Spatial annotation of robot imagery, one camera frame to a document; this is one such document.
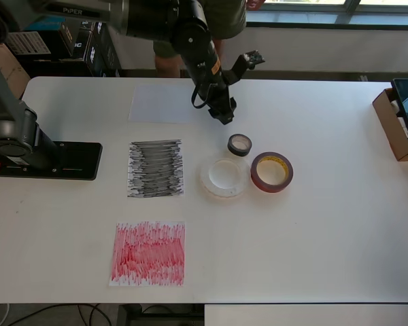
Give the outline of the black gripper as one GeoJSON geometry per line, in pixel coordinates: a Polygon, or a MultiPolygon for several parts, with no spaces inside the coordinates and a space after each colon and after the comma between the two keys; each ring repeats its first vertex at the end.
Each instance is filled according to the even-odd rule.
{"type": "Polygon", "coordinates": [[[237,103],[229,94],[230,80],[226,73],[197,73],[193,75],[193,82],[193,107],[201,109],[208,106],[208,112],[214,119],[220,119],[223,125],[231,123],[237,103]]]}

